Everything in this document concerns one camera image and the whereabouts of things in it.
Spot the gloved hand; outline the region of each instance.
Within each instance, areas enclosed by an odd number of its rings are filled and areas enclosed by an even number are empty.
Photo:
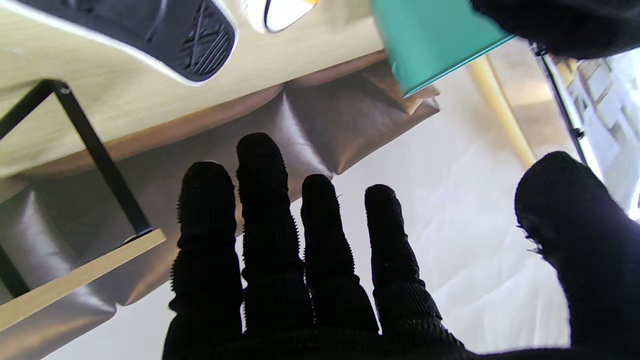
[[[380,335],[371,303],[354,274],[331,182],[314,175],[303,183],[302,262],[278,147],[267,135],[252,134],[240,140],[237,153],[245,221],[242,276],[248,285],[243,291],[231,178],[219,164],[195,163],[184,176],[179,199],[182,236],[170,302],[177,315],[166,337],[164,359],[480,357],[465,350],[441,324],[420,280],[393,190],[375,185],[365,193]],[[525,350],[495,358],[603,357],[590,350]]]
[[[640,0],[470,0],[504,31],[541,51],[602,58],[640,46]]]

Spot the wooden leg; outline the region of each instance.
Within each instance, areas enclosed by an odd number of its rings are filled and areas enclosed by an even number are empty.
[[[520,125],[511,111],[500,80],[491,65],[488,55],[484,55],[469,64],[469,70],[473,76],[478,90],[484,95],[489,105],[493,108],[500,123],[507,131],[507,135],[518,153],[520,161],[527,168],[536,162],[536,157],[531,151],[527,139],[522,134]]]
[[[162,230],[155,230],[80,266],[63,277],[49,281],[3,304],[0,306],[0,331],[53,304],[165,240]]]

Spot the textured glove fabric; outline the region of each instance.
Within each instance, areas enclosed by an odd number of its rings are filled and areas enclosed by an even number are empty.
[[[556,270],[569,304],[575,348],[639,354],[640,225],[590,169],[553,152],[516,191],[518,222]]]
[[[640,0],[470,0],[504,31],[554,55],[593,59],[640,46]]]
[[[173,263],[176,312],[164,344],[164,359],[187,359],[210,346],[238,339],[243,289],[236,244],[236,196],[225,169],[193,164],[184,176],[178,204],[182,236]]]
[[[526,173],[516,213],[557,269],[570,304],[572,348],[476,355],[442,325],[391,188],[374,185],[365,193],[379,329],[354,273],[329,179],[312,175],[302,186],[302,261],[278,147],[267,135],[252,134],[238,143],[237,153],[247,287],[243,291],[234,250],[234,185],[222,166],[195,163],[184,176],[178,205],[182,236],[169,305],[176,316],[163,359],[633,358],[638,225],[567,155],[551,154]]]
[[[237,154],[247,334],[311,327],[313,310],[280,149],[266,134],[254,134],[240,140]]]

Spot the table top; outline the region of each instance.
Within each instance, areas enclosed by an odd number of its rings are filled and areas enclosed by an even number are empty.
[[[0,112],[39,79],[62,79],[106,142],[383,48],[369,0],[322,0],[277,34],[254,30],[240,0],[224,1],[237,26],[236,50],[209,82],[192,87],[118,49],[23,17],[2,0]],[[50,97],[0,142],[0,177],[83,149]]]

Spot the black shoe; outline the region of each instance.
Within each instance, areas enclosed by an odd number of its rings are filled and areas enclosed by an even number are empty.
[[[43,19],[35,10],[45,12],[53,16],[46,23],[117,47],[188,85],[210,79],[236,44],[218,0],[19,1],[27,6],[15,10],[25,16]]]

